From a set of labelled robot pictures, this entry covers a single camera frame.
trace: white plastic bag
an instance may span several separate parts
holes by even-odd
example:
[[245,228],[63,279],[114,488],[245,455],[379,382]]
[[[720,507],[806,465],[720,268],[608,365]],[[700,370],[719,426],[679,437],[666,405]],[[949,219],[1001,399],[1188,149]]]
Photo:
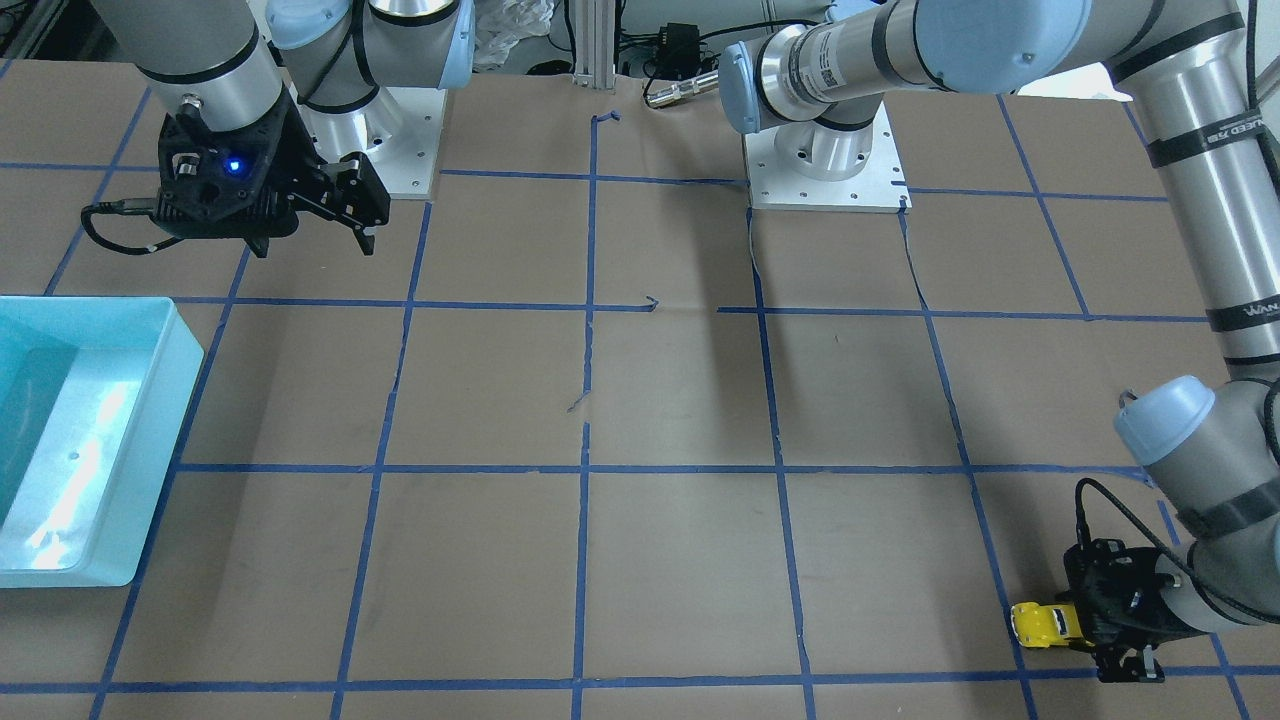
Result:
[[554,14],[554,0],[476,0],[475,69],[492,70],[521,40],[550,33]]

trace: label sticker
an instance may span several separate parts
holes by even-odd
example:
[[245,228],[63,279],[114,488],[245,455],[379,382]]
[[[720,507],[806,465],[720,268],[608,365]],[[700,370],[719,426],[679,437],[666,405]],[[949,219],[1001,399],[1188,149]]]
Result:
[[804,38],[800,81],[814,99],[823,102],[835,102],[828,92],[845,85],[845,76],[840,72],[840,63],[836,59],[842,31],[844,26],[835,24],[814,31]]

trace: light blue plastic bin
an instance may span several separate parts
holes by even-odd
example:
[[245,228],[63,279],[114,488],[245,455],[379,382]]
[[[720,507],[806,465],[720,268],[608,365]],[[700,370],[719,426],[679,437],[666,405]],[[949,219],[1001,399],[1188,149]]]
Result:
[[0,297],[0,587],[133,579],[204,355],[168,297]]

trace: black power adapter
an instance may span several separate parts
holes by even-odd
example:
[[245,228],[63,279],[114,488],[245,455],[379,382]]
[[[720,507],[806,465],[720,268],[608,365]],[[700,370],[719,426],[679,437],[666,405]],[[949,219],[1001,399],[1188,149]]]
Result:
[[654,76],[658,79],[689,79],[701,72],[701,41],[698,26],[667,23],[658,31],[654,54]]

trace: yellow object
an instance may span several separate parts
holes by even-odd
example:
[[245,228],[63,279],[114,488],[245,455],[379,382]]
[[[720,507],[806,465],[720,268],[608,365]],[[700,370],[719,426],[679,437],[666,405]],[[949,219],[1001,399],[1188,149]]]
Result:
[[1070,647],[1071,644],[1092,644],[1080,632],[1080,619],[1075,606],[1039,605],[1019,602],[1009,609],[1009,623],[1023,647]]

